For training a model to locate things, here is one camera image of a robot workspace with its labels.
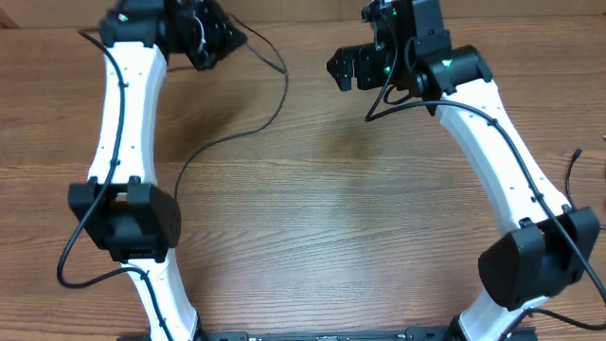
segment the wooden table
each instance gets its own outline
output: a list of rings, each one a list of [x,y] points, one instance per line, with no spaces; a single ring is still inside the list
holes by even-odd
[[[454,45],[488,60],[511,119],[563,188],[606,222],[606,18],[449,20]],[[471,167],[425,110],[373,123],[377,91],[341,93],[335,49],[371,41],[358,22],[257,25],[290,66],[284,111],[263,133],[217,146],[184,178],[178,248],[187,294],[217,331],[402,330],[445,325],[481,290],[476,260],[497,239]],[[269,49],[253,40],[262,51]],[[72,291],[55,280],[77,220],[70,183],[85,181],[104,96],[101,54],[71,29],[0,31],[0,339],[113,340],[148,329],[127,277]],[[183,58],[173,66],[186,64]],[[262,124],[283,78],[241,49],[215,70],[170,74],[155,161],[172,190],[199,146]],[[591,259],[606,279],[606,242]],[[82,236],[66,275],[116,268]],[[548,308],[590,322],[604,308],[587,277]],[[601,340],[548,318],[546,340]]]

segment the black joint housing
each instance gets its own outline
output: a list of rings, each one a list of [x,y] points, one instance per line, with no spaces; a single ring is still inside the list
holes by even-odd
[[[247,40],[214,0],[118,0],[99,33],[108,47],[157,45],[166,60],[171,53],[185,53],[198,71],[213,68]]]
[[[73,184],[68,203],[82,220],[97,199],[102,185]],[[132,178],[127,185],[109,186],[84,227],[95,245],[108,250],[112,260],[164,261],[181,236],[181,211],[177,202],[158,187]]]
[[[423,84],[422,92],[416,91],[415,88],[412,88],[411,92],[423,100],[437,100],[441,99],[443,94],[451,95],[456,92],[458,85],[470,81],[492,81],[488,64],[471,45],[457,48],[447,54],[421,58],[418,65],[419,73],[427,75],[428,81]]]
[[[599,221],[591,208],[565,212],[558,221],[582,256],[589,259],[599,234]],[[534,224],[524,219],[521,226],[484,252],[478,261],[486,291],[495,303],[510,311],[530,299],[558,295],[578,282],[584,272],[553,221]]]

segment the wire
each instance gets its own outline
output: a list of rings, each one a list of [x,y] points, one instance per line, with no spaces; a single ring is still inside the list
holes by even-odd
[[[406,94],[401,99],[390,101],[389,100],[389,96],[391,95],[391,92],[394,91],[395,88],[396,88],[396,85],[391,85],[389,87],[389,89],[387,89],[387,91],[385,92],[385,95],[383,95],[383,103],[390,104],[390,105],[400,105],[400,104],[403,104],[403,103],[405,103],[405,102],[407,102],[407,101],[409,101],[410,99],[413,98],[412,95]]]
[[[582,149],[576,149],[575,153],[572,155],[572,158],[570,159],[570,164],[568,165],[568,171],[566,172],[566,182],[565,182],[565,192],[566,192],[566,198],[568,198],[568,201],[570,202],[570,205],[572,206],[572,209],[577,210],[577,204],[575,203],[575,198],[572,196],[572,189],[570,189],[570,177],[572,175],[572,169],[575,166],[575,163],[577,162],[577,160],[579,160],[580,155],[583,153]],[[606,226],[601,225],[599,227],[602,231],[606,231]]]
[[[389,114],[393,114],[398,111],[402,111],[402,110],[406,110],[406,109],[410,109],[410,108],[421,107],[421,106],[422,107],[438,106],[438,105],[452,106],[452,107],[467,110],[473,114],[476,114],[476,115],[484,118],[488,122],[488,124],[490,126],[494,127],[494,129],[496,129],[496,131],[503,137],[505,142],[508,144],[509,149],[511,150],[511,153],[515,157],[518,165],[520,166],[520,170],[522,171],[524,178],[528,182],[528,186],[530,187],[535,200],[539,203],[539,205],[541,206],[541,208],[543,209],[543,211],[545,212],[545,214],[547,215],[549,220],[551,220],[553,222],[553,224],[556,226],[557,231],[564,238],[564,240],[568,244],[568,247],[579,258],[579,261],[582,263],[582,265],[583,265],[585,271],[587,272],[587,275],[591,279],[591,281],[594,282],[594,285],[596,286],[596,288],[602,298],[602,301],[604,302],[604,305],[606,306],[606,289],[604,288],[604,285],[600,281],[599,277],[597,276],[597,274],[594,271],[594,269],[592,268],[592,266],[589,264],[589,261],[585,257],[583,257],[582,253],[580,252],[580,250],[577,247],[577,245],[575,244],[575,242],[572,240],[572,238],[570,237],[568,232],[566,232],[566,229],[564,228],[564,226],[560,223],[560,221],[558,221],[558,218],[556,217],[556,215],[553,213],[551,208],[549,208],[549,206],[547,205],[547,202],[545,201],[544,196],[541,194],[541,192],[537,188],[537,185],[535,184],[534,180],[532,179],[532,176],[530,175],[530,172],[528,171],[526,163],[524,162],[524,159],[520,155],[520,152],[518,151],[517,147],[511,140],[511,137],[509,136],[508,132],[503,128],[503,126],[501,126],[499,124],[499,122],[496,118],[492,118],[488,114],[484,113],[483,111],[481,111],[479,109],[472,107],[471,105],[454,102],[454,101],[449,101],[449,100],[426,100],[426,101],[417,101],[417,102],[412,102],[412,103],[406,103],[406,104],[397,106],[395,108],[385,110],[382,113],[379,113],[379,114],[375,115],[374,117],[371,117],[368,120],[372,121],[372,120],[375,120],[375,119],[378,119],[381,117],[385,117]],[[545,309],[531,308],[531,309],[527,309],[527,310],[523,311],[520,314],[520,316],[518,316],[518,318],[516,320],[514,320],[514,322],[509,326],[509,328],[506,330],[506,332],[504,332],[501,335],[500,340],[507,339],[508,334],[510,334],[512,331],[514,331],[526,316],[531,315],[531,314],[545,314],[545,315],[551,316],[553,318],[559,319],[562,322],[565,322],[565,323],[568,323],[573,326],[583,328],[583,329],[589,330],[589,331],[606,330],[606,323],[594,326],[594,325],[589,325],[589,324],[585,324],[582,322],[578,322],[572,318],[569,318],[569,317],[566,317],[566,316],[563,316],[560,314],[556,314],[556,313],[550,312]]]
[[[274,68],[275,70],[277,70],[278,72],[280,72],[281,74],[284,75],[284,93],[282,95],[282,99],[280,100],[279,105],[277,106],[276,111],[274,112],[274,114],[269,118],[269,120],[267,120],[267,122],[265,122],[265,124],[263,124],[262,126],[251,130],[251,131],[247,131],[247,132],[242,132],[242,133],[237,133],[237,134],[233,134],[230,136],[226,136],[226,137],[222,137],[220,139],[214,140],[206,145],[204,145],[203,147],[201,147],[200,149],[198,149],[192,156],[189,157],[189,159],[186,161],[186,163],[183,165],[183,167],[181,168],[181,172],[179,172],[179,176],[177,177],[177,181],[174,185],[174,199],[177,200],[178,198],[178,194],[179,194],[179,184],[181,184],[181,180],[183,179],[183,175],[185,174],[187,167],[189,166],[189,164],[191,164],[191,162],[198,156],[200,155],[200,153],[202,153],[203,151],[207,150],[210,147],[216,146],[220,143],[226,142],[226,141],[230,141],[236,138],[240,138],[240,137],[245,137],[248,135],[254,135],[256,133],[259,133],[261,131],[263,131],[265,128],[269,127],[272,122],[274,122],[274,120],[276,119],[276,117],[279,115],[279,113],[282,111],[282,107],[284,106],[284,101],[286,100],[286,96],[288,95],[288,86],[289,86],[289,72],[288,72],[288,67],[286,66],[286,63],[284,62],[284,59],[282,58],[282,55],[280,55],[279,51],[277,50],[277,48],[274,46],[274,44],[272,44],[272,42],[270,42],[269,40],[267,40],[267,38],[263,37],[260,33],[256,32],[255,30],[253,30],[252,28],[250,28],[249,26],[245,25],[240,19],[238,19],[235,15],[229,13],[229,15],[238,23],[240,24],[242,27],[246,28],[247,30],[249,30],[250,32],[252,32],[253,34],[257,35],[261,40],[263,40],[265,43],[267,43],[267,45],[269,45],[274,52],[276,53],[277,57],[280,60],[280,63],[282,65],[282,67],[277,67],[275,64],[267,61],[265,58],[261,58],[262,61],[266,62],[269,66],[271,66],[272,68]],[[255,50],[253,50],[253,52],[255,52],[255,54],[257,54],[257,56],[259,57],[260,54],[258,54]]]
[[[282,69],[281,67],[277,66],[276,64],[265,59],[265,57],[263,57],[254,47],[252,47],[250,44],[248,44],[248,42],[246,42],[246,47],[248,47],[248,49],[251,50],[251,52],[256,54],[259,59],[261,59],[263,62],[267,63],[268,65],[270,65],[275,71],[281,73],[282,75],[284,75],[286,73],[286,71],[284,69]],[[196,68],[193,66],[175,66],[173,68],[170,68],[167,72],[171,73],[171,72],[189,71],[189,70],[195,70],[195,69]]]
[[[97,33],[98,32],[98,27],[81,28],[81,29],[78,30],[78,32]]]
[[[385,84],[383,85],[383,88],[381,89],[379,96],[377,96],[377,99],[375,99],[375,102],[370,107],[370,110],[368,110],[368,114],[366,114],[366,117],[365,117],[366,121],[368,121],[368,119],[372,117],[375,110],[377,110],[379,103],[381,103],[381,99],[383,99],[385,92],[387,92],[387,86],[389,86],[389,84],[391,83],[391,81],[394,77],[394,73],[396,71],[396,68],[398,67],[398,59],[400,58],[400,48],[398,47],[398,39],[396,38],[396,32],[394,31],[394,28],[391,26],[391,23],[389,23],[389,20],[387,20],[387,18],[385,17],[384,13],[381,13],[381,18],[385,22],[387,29],[389,29],[389,34],[391,34],[391,38],[394,41],[394,46],[396,47],[396,55],[394,56],[394,62],[391,65],[391,70],[389,71],[389,76],[387,76],[387,80],[385,81]]]
[[[117,129],[116,129],[116,143],[114,144],[114,151],[112,153],[112,159],[110,161],[110,169],[107,173],[107,177],[105,178],[105,182],[103,183],[101,190],[97,194],[97,198],[95,198],[95,201],[93,202],[93,204],[88,208],[88,210],[86,211],[86,213],[80,220],[78,227],[76,228],[76,230],[72,234],[71,238],[65,245],[65,248],[64,248],[61,257],[59,258],[59,262],[57,264],[57,281],[65,288],[82,289],[82,288],[86,288],[91,285],[94,285],[96,283],[99,283],[105,279],[112,278],[116,275],[123,274],[126,272],[134,272],[134,273],[141,275],[141,279],[145,280],[145,284],[147,285],[148,291],[150,292],[151,304],[153,305],[155,314],[158,317],[160,326],[164,330],[164,333],[166,334],[167,339],[169,341],[172,341],[172,336],[170,335],[169,327],[166,324],[166,320],[162,317],[162,313],[160,312],[160,307],[158,305],[158,300],[155,296],[155,292],[153,290],[152,283],[150,282],[150,278],[148,277],[148,274],[145,271],[143,271],[139,268],[125,267],[125,268],[120,268],[120,269],[111,271],[105,275],[101,275],[97,278],[93,278],[93,279],[88,280],[83,283],[70,283],[67,280],[65,280],[65,278],[63,277],[63,268],[65,267],[65,264],[67,263],[67,258],[69,257],[69,253],[71,252],[72,247],[74,246],[74,243],[76,242],[76,239],[78,238],[78,236],[80,235],[82,230],[86,227],[86,225],[87,225],[88,221],[91,219],[91,216],[93,215],[93,213],[98,209],[99,205],[101,205],[101,202],[104,201],[105,194],[107,193],[107,190],[110,187],[110,184],[112,183],[112,179],[114,178],[114,174],[116,173],[116,167],[119,164],[118,156],[119,156],[119,151],[120,151],[120,143],[122,141],[122,132],[124,130],[124,117],[126,115],[126,91],[125,91],[125,88],[128,86],[128,84],[124,83],[124,78],[122,77],[120,67],[118,66],[116,59],[114,59],[114,56],[112,56],[110,51],[102,43],[100,43],[95,38],[88,35],[85,31],[78,31],[78,34],[80,36],[82,36],[84,39],[86,39],[87,41],[91,42],[93,45],[95,45],[98,49],[103,51],[103,53],[105,54],[107,59],[110,61],[110,63],[114,67],[114,70],[116,71],[116,74],[117,74],[118,86],[119,86],[119,90],[120,90],[120,109],[119,109],[120,111],[119,111],[118,124],[117,124]]]

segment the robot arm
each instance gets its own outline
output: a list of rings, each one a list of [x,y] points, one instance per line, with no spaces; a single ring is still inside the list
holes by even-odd
[[[469,159],[502,235],[478,262],[485,290],[454,319],[444,339],[501,339],[526,309],[579,281],[584,268],[529,188],[504,137],[485,117],[449,103],[471,106],[498,122],[546,206],[586,259],[596,242],[599,222],[589,208],[573,211],[546,179],[509,120],[486,62],[472,46],[452,48],[437,0],[375,0],[362,10],[362,16],[373,26],[375,42],[338,49],[327,69],[343,91],[351,89],[355,77],[362,90],[382,86],[378,100],[392,84],[412,97],[443,103],[429,105],[428,110]],[[366,120],[401,110],[397,107],[373,116],[377,103]]]
[[[145,280],[129,273],[150,320],[151,340],[204,340],[175,257],[181,233],[179,205],[157,186],[153,165],[156,109],[169,54],[186,53],[202,71],[214,67],[246,37],[212,0],[120,0],[101,22],[99,32],[127,86],[119,162],[104,207],[96,210],[86,231],[123,268],[148,274],[169,334],[161,326]],[[106,79],[101,133],[88,184],[70,186],[68,195],[80,220],[108,181],[116,144],[121,97],[116,70],[107,57]]]

